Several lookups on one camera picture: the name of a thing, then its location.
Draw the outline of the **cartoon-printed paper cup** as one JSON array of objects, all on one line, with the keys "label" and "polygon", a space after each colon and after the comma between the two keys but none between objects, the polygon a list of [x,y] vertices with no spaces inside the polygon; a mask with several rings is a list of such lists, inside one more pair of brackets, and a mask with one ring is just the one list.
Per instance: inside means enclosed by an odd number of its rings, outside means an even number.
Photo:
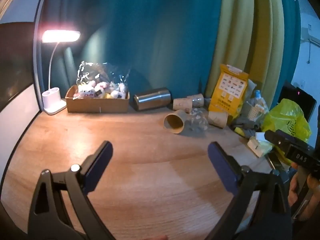
[{"label": "cartoon-printed paper cup", "polygon": [[189,113],[179,109],[165,116],[163,126],[173,134],[180,134],[184,131],[189,116]]}]

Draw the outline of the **paper cup by yellow bag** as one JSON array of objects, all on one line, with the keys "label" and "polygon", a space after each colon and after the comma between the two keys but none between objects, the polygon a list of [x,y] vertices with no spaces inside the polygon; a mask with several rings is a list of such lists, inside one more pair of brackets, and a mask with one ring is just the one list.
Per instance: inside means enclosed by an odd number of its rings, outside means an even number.
[{"label": "paper cup by yellow bag", "polygon": [[208,112],[208,123],[210,125],[225,128],[227,126],[228,113],[226,112]]}]

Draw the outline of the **paper cup behind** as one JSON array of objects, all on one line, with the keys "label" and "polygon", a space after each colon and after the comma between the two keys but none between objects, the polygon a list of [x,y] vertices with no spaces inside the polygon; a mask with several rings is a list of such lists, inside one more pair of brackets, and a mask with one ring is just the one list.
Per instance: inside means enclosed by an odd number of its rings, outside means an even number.
[{"label": "paper cup behind", "polygon": [[193,107],[203,107],[204,106],[204,96],[202,94],[195,94],[187,96],[187,98],[192,100]]}]

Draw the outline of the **paper cup lying left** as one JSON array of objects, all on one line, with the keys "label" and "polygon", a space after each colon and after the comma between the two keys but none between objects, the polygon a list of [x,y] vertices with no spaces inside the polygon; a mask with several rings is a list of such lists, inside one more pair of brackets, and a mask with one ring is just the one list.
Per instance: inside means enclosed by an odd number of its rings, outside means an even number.
[{"label": "paper cup lying left", "polygon": [[192,98],[177,98],[173,100],[172,109],[174,111],[182,110],[185,111],[185,113],[190,113],[192,107]]}]

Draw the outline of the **yellow-green plastic bag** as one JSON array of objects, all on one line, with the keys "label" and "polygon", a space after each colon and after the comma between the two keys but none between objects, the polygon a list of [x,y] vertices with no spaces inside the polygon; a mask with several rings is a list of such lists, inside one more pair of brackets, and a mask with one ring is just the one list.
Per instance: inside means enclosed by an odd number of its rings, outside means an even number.
[{"label": "yellow-green plastic bag", "polygon": [[264,133],[268,130],[281,130],[306,143],[312,134],[301,107],[289,99],[281,100],[265,115],[261,130]]}]

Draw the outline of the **tissue pack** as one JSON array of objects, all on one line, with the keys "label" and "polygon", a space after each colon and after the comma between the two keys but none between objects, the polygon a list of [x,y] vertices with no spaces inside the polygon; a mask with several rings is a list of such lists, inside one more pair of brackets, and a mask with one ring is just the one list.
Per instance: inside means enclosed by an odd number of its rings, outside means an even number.
[{"label": "tissue pack", "polygon": [[254,136],[250,137],[247,146],[258,158],[261,158],[273,149],[273,144],[265,139],[264,132],[256,132]]}]

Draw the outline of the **grey cloth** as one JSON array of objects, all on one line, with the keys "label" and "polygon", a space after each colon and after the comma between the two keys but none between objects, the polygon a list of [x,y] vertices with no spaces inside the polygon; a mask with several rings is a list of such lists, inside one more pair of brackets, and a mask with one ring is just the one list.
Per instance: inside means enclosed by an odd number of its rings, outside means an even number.
[{"label": "grey cloth", "polygon": [[256,132],[260,132],[260,124],[256,121],[250,121],[245,116],[239,116],[236,119],[234,119],[231,124],[230,128],[234,130],[236,127],[240,127],[244,133],[246,139],[249,139],[250,137],[254,136]]}]

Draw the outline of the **white plastic basket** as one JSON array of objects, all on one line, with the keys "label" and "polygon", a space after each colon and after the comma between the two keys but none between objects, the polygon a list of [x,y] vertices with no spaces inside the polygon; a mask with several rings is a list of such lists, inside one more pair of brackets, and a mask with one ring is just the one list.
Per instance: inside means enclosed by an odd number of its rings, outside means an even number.
[{"label": "white plastic basket", "polygon": [[260,105],[259,103],[256,103],[254,106],[250,103],[246,103],[245,107],[246,117],[250,121],[257,121],[268,112],[268,107],[266,105]]}]

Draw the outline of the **black monitor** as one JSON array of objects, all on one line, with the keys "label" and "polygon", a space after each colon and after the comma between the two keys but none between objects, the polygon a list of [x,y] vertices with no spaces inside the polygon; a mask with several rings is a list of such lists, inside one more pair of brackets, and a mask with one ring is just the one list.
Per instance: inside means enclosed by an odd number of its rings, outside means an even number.
[{"label": "black monitor", "polygon": [[299,87],[295,87],[290,83],[285,83],[281,89],[278,103],[280,103],[282,99],[289,99],[298,104],[302,109],[306,120],[310,121],[311,115],[316,107],[316,100],[313,96]]}]

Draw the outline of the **yellow sponge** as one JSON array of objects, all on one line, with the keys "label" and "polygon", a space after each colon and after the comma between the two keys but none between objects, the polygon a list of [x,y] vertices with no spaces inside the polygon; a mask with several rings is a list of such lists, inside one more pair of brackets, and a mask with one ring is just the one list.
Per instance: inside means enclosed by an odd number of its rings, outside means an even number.
[{"label": "yellow sponge", "polygon": [[245,133],[244,133],[244,131],[243,131],[240,127],[236,127],[236,128],[234,129],[234,132],[237,133],[238,135],[242,136],[242,137],[245,137],[245,136],[246,136]]}]

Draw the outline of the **yellow paper bag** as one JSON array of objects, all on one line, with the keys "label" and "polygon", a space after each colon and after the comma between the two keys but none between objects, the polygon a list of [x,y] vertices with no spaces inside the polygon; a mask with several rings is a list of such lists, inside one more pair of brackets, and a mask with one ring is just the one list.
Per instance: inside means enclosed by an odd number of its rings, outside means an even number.
[{"label": "yellow paper bag", "polygon": [[209,104],[211,112],[226,112],[233,119],[241,112],[249,75],[230,65],[220,65],[220,76]]}]

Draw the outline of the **clear plastic bottle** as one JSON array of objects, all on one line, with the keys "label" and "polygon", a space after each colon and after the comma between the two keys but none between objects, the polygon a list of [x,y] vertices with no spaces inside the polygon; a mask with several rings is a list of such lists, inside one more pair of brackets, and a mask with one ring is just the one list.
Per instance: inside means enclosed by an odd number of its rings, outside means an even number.
[{"label": "clear plastic bottle", "polygon": [[207,111],[204,108],[195,107],[187,113],[185,129],[188,131],[200,133],[208,129]]}]

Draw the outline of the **yellow-green curtain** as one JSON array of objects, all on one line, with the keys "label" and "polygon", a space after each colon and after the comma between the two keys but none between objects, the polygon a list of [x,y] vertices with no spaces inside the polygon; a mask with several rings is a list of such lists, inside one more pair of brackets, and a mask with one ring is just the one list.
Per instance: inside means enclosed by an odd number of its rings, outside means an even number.
[{"label": "yellow-green curtain", "polygon": [[220,65],[228,64],[249,74],[270,105],[280,79],[284,38],[283,0],[221,0],[205,97],[213,94]]}]

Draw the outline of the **white desk lamp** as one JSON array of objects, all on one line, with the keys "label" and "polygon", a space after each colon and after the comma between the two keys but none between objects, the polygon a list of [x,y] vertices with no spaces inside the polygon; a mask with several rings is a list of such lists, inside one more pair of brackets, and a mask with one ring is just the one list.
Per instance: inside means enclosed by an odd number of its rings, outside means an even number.
[{"label": "white desk lamp", "polygon": [[71,29],[48,29],[42,35],[42,44],[52,47],[48,62],[48,88],[42,93],[43,108],[48,115],[55,115],[67,107],[63,93],[70,83],[64,59],[65,50],[80,35],[80,31]]}]

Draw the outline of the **brown cardboard box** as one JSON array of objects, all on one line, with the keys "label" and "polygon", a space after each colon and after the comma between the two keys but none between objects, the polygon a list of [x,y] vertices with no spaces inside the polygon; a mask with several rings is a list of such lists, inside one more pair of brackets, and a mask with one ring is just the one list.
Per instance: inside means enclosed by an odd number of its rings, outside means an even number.
[{"label": "brown cardboard box", "polygon": [[77,85],[73,85],[66,93],[65,100],[69,113],[127,113],[130,93],[126,99],[84,98],[73,99]]}]

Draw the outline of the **stainless steel tumbler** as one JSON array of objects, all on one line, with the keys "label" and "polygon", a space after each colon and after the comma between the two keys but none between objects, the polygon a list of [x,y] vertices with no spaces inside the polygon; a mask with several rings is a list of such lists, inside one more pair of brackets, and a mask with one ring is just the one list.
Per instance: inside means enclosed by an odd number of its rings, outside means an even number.
[{"label": "stainless steel tumbler", "polygon": [[133,96],[133,107],[137,111],[146,111],[166,107],[171,101],[171,92],[163,87],[135,94]]}]

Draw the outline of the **teal curtain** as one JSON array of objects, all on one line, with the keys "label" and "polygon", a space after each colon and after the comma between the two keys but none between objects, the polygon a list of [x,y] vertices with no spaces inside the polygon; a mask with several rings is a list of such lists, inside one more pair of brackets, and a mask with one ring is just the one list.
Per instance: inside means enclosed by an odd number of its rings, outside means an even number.
[{"label": "teal curtain", "polygon": [[[175,98],[207,85],[219,27],[221,0],[40,0],[37,37],[48,29],[80,31],[65,50],[69,87],[82,61],[131,69],[132,94],[167,87]],[[293,78],[300,46],[300,7],[283,0],[285,38],[280,79],[270,106]],[[48,88],[51,46],[34,46],[37,90]]]}]

